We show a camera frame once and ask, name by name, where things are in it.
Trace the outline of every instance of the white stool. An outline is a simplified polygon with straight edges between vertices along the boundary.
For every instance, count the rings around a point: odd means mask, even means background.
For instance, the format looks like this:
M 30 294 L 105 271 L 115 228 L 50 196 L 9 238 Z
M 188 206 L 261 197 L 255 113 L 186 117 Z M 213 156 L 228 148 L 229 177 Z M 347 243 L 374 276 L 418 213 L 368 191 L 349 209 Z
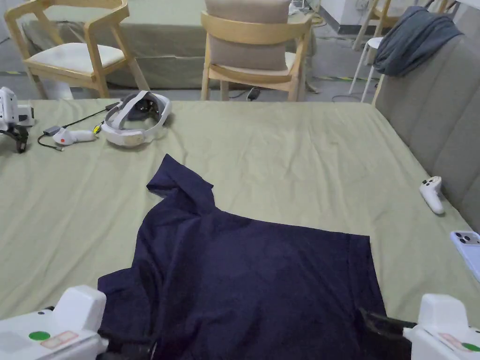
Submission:
M 360 71 L 360 66 L 363 62 L 363 58 L 365 57 L 365 54 L 367 53 L 368 48 L 378 49 L 382 39 L 383 39 L 383 37 L 373 37 L 370 40 L 368 40 L 367 43 L 365 44 L 365 48 L 363 49 L 363 53 L 361 54 L 361 57 L 360 57 L 359 65 L 357 66 L 357 71 L 355 71 L 355 76 L 353 77 L 352 85 L 351 85 L 350 90 L 348 92 L 349 94 L 352 93 L 353 85 L 355 85 L 355 82 L 357 81 L 357 77 L 358 77 L 359 71 Z M 368 90 L 368 87 L 370 85 L 370 81 L 372 81 L 373 70 L 374 70 L 374 68 L 372 66 L 372 68 L 370 69 L 370 74 L 368 74 L 367 85 L 365 86 L 365 90 L 363 91 L 363 95 L 361 97 L 362 102 L 365 100 L 365 96 L 367 95 L 367 90 Z

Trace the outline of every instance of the navy t-shirt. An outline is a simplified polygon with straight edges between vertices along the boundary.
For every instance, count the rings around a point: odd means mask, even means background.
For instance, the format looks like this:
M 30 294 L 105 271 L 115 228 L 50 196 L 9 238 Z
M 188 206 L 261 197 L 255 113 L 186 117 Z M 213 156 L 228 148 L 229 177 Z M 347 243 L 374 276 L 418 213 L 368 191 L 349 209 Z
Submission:
M 385 314 L 369 238 L 232 215 L 212 187 L 165 156 L 101 329 L 154 359 L 360 359 L 358 309 Z

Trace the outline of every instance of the phone case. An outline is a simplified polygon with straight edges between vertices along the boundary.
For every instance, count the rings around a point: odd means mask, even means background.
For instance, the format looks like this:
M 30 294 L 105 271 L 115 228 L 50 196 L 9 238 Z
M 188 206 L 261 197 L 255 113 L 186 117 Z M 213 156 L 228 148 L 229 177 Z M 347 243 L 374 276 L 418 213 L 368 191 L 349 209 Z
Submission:
M 480 282 L 480 235 L 474 231 L 453 231 L 450 233 L 450 239 Z

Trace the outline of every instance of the yellow-black tape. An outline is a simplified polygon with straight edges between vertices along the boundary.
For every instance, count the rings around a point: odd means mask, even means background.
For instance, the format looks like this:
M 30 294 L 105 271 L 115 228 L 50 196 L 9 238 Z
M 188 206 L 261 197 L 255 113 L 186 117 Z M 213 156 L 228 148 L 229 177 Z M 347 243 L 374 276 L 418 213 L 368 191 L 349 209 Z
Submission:
M 24 71 L 0 71 L 0 76 L 27 76 Z
M 326 81 L 353 81 L 352 77 L 346 77 L 346 76 L 314 76 L 315 79 L 317 80 L 326 80 Z M 367 81 L 367 78 L 364 77 L 358 77 L 357 80 L 360 81 Z M 379 81 L 379 78 L 373 77 L 372 81 Z

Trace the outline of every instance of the label sticker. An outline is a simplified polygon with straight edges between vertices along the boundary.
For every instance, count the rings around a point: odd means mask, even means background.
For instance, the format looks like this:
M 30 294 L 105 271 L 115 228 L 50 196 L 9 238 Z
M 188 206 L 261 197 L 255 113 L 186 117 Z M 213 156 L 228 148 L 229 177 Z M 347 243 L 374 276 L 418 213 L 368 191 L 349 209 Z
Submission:
M 472 350 L 470 350 L 468 347 L 463 346 L 462 342 L 458 340 L 455 336 L 447 333 L 438 333 L 438 335 L 440 335 L 456 349 L 465 352 L 472 352 Z
M 73 331 L 65 331 L 57 336 L 51 337 L 48 340 L 42 341 L 40 345 L 46 347 L 47 349 L 53 350 L 77 337 L 78 334 L 74 333 Z

